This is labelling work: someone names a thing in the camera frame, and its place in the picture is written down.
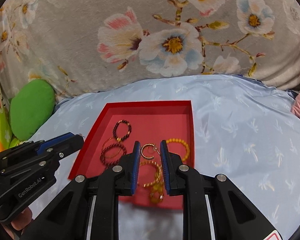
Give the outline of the person's left hand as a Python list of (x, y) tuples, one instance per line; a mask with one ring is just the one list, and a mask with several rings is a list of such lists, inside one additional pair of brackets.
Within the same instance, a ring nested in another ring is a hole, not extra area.
[(7, 225), (3, 225), (3, 228), (12, 239), (15, 239), (15, 235), (12, 228), (14, 228), (14, 230), (16, 231), (24, 231), (32, 221), (32, 211), (29, 207), (27, 207), (24, 211), (17, 215), (17, 217), (15, 217), (13, 221), (11, 221), (10, 227)]

